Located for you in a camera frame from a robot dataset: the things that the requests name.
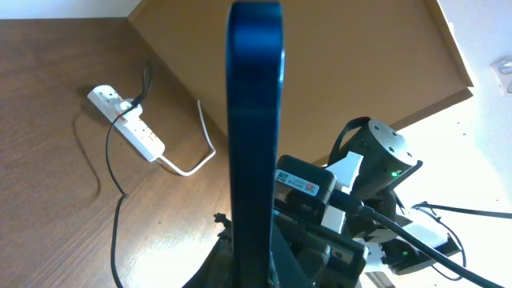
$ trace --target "brown wood surface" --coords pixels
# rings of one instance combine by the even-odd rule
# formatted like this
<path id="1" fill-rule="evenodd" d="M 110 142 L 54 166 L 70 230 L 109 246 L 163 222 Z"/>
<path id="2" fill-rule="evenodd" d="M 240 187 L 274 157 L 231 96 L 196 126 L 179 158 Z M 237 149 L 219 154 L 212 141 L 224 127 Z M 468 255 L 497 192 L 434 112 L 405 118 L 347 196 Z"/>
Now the brown wood surface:
<path id="1" fill-rule="evenodd" d="M 226 134 L 231 3 L 151 0 L 133 20 Z M 447 29 L 444 18 L 431 15 L 435 0 L 280 3 L 286 68 L 279 154 L 316 161 L 328 155 L 351 119 L 369 116 L 410 125 L 426 115 L 424 109 L 435 107 L 437 113 L 455 104 L 445 99 L 459 99 L 452 96 L 470 86 L 463 63 L 455 61 L 450 32 L 440 32 Z"/>
<path id="2" fill-rule="evenodd" d="M 105 164 L 108 121 L 87 99 L 110 84 L 154 89 L 142 119 L 183 169 L 208 151 L 194 100 L 126 19 L 0 22 L 0 286 L 113 287 L 110 240 L 120 193 Z M 184 178 L 148 163 L 119 134 L 111 163 L 129 197 L 117 264 L 125 287 L 180 286 L 216 241 L 228 212 L 226 138 L 207 119 L 217 155 Z"/>
<path id="3" fill-rule="evenodd" d="M 146 7 L 146 5 L 150 2 L 150 0 L 141 0 L 136 7 L 130 12 L 128 15 L 128 20 L 133 21 L 135 17 Z"/>

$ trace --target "wooden table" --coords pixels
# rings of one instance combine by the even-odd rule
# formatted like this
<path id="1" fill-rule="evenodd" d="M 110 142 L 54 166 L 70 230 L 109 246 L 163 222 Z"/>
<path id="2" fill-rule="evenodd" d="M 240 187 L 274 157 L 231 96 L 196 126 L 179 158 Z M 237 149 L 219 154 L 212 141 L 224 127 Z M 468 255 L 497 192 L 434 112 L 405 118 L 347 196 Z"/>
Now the wooden table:
<path id="1" fill-rule="evenodd" d="M 183 169 L 208 152 L 197 107 L 125 19 L 0 22 L 0 286 L 113 287 L 110 240 L 120 196 L 108 175 L 108 121 L 86 99 L 110 84 L 124 98 L 154 88 L 142 119 Z M 227 141 L 184 178 L 148 163 L 119 134 L 110 161 L 129 194 L 117 264 L 125 287 L 181 286 L 201 265 L 230 211 Z"/>

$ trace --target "white power strip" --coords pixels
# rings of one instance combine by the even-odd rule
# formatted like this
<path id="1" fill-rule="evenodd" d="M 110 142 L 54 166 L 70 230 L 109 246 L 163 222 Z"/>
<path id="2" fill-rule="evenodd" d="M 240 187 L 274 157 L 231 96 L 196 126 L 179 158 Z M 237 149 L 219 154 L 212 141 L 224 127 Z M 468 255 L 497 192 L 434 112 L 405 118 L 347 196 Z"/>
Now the white power strip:
<path id="1" fill-rule="evenodd" d="M 131 107 L 131 101 L 133 99 L 123 100 L 121 96 L 119 96 L 118 92 L 109 85 L 101 85 L 94 88 L 87 95 L 88 99 L 92 101 L 93 104 L 96 105 L 98 109 L 112 122 L 119 116 L 122 112 Z M 199 168 L 201 168 L 208 160 L 210 160 L 215 155 L 215 148 L 211 144 L 210 138 L 208 136 L 208 131 L 206 130 L 206 126 L 204 123 L 204 119 L 202 116 L 201 105 L 198 100 L 198 109 L 199 116 L 201 118 L 202 128 L 205 133 L 206 141 L 208 142 L 208 146 L 212 150 L 210 155 L 204 158 L 199 164 L 196 165 L 191 171 L 185 172 L 180 170 L 169 161 L 167 158 L 163 156 L 163 151 L 166 146 L 163 142 L 153 133 L 153 131 L 144 123 L 143 120 L 140 119 L 140 115 L 142 114 L 142 106 L 139 104 L 132 111 L 128 112 L 126 115 L 121 117 L 116 123 L 115 126 L 118 130 L 125 136 L 128 141 L 146 158 L 147 161 L 152 162 L 154 160 L 160 159 L 162 162 L 170 166 L 173 170 L 175 170 L 178 174 L 182 176 L 190 176 L 195 173 Z"/>

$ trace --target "black cylinder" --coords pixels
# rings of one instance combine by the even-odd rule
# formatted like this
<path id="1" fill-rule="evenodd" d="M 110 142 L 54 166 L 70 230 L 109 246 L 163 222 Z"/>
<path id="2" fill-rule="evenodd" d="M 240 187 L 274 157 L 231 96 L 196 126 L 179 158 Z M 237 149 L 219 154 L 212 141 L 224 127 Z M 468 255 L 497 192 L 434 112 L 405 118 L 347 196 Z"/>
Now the black cylinder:
<path id="1" fill-rule="evenodd" d="M 368 121 L 342 146 L 342 158 L 349 151 L 363 156 L 359 176 L 350 192 L 361 200 L 385 189 L 418 162 L 404 137 L 377 120 Z"/>

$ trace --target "white plastic part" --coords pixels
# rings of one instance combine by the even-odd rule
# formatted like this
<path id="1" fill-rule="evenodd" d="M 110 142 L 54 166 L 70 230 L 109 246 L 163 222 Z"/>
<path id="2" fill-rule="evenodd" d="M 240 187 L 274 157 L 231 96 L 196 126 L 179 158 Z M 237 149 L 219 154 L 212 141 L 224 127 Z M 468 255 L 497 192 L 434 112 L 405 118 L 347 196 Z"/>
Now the white plastic part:
<path id="1" fill-rule="evenodd" d="M 438 247 L 448 242 L 448 233 L 446 229 L 439 225 L 430 216 L 411 209 L 408 211 L 407 217 L 412 220 L 411 223 L 405 225 L 403 229 L 430 247 Z M 397 236 L 397 239 L 405 241 L 402 237 Z"/>
<path id="2" fill-rule="evenodd" d="M 356 240 L 368 248 L 368 256 L 366 257 L 366 265 L 363 269 L 364 273 L 384 271 L 388 269 L 388 265 L 383 264 L 381 258 L 384 257 L 381 246 L 378 243 L 368 243 L 360 238 Z"/>
<path id="3" fill-rule="evenodd" d="M 123 100 L 119 96 L 118 92 L 109 85 L 101 85 L 94 88 L 89 95 L 88 99 L 96 105 L 98 109 L 112 122 L 119 116 L 123 111 L 131 107 L 131 101 L 133 99 Z M 190 176 L 199 170 L 208 160 L 215 155 L 215 148 L 210 141 L 208 131 L 206 130 L 205 120 L 202 116 L 201 103 L 198 100 L 199 117 L 201 119 L 202 130 L 205 133 L 206 141 L 210 147 L 211 153 L 204 158 L 199 164 L 196 165 L 190 171 L 183 171 L 179 169 L 175 164 L 169 161 L 163 156 L 163 151 L 166 146 L 160 141 L 160 139 L 153 133 L 153 131 L 140 119 L 142 114 L 142 106 L 139 104 L 128 114 L 121 117 L 115 126 L 130 141 L 130 143 L 146 158 L 147 161 L 152 162 L 154 160 L 161 160 L 167 164 L 170 168 L 176 171 L 181 176 Z"/>
<path id="4" fill-rule="evenodd" d="M 87 97 L 111 122 L 130 107 L 130 100 L 124 101 L 114 88 L 108 85 L 94 88 Z M 140 119 L 141 113 L 142 107 L 139 104 L 117 120 L 115 127 L 147 161 L 152 162 L 162 155 L 166 146 Z"/>
<path id="5" fill-rule="evenodd" d="M 499 92 L 512 96 L 512 56 L 505 56 L 490 65 L 498 80 Z"/>
<path id="6" fill-rule="evenodd" d="M 206 156 L 202 161 L 200 161 L 199 164 L 196 165 L 196 167 L 194 167 L 192 170 L 187 171 L 187 172 L 179 169 L 175 164 L 173 164 L 167 158 L 165 158 L 163 156 L 161 156 L 159 158 L 159 160 L 162 160 L 162 162 L 164 162 L 165 164 L 170 166 L 174 171 L 176 171 L 176 173 L 180 174 L 181 176 L 191 176 L 192 174 L 194 174 L 203 165 L 205 165 L 205 163 L 208 162 L 208 160 L 210 160 L 215 155 L 215 152 L 216 152 L 214 146 L 211 144 L 210 137 L 208 136 L 208 130 L 206 130 L 205 119 L 202 116 L 201 103 L 199 100 L 198 100 L 198 110 L 199 110 L 199 117 L 201 119 L 202 131 L 205 133 L 206 141 L 208 142 L 208 146 L 210 147 L 210 150 L 211 150 L 210 155 Z"/>
<path id="7" fill-rule="evenodd" d="M 355 178 L 359 175 L 362 156 L 352 151 L 345 158 L 326 168 L 336 176 L 336 188 L 345 193 L 352 191 Z"/>
<path id="8" fill-rule="evenodd" d="M 361 162 L 361 155 L 349 151 L 345 158 L 326 168 L 326 170 L 336 176 L 336 189 L 347 194 L 352 191 L 355 178 L 359 175 Z M 345 211 L 328 205 L 323 215 L 321 225 L 336 233 L 341 233 L 345 216 Z"/>

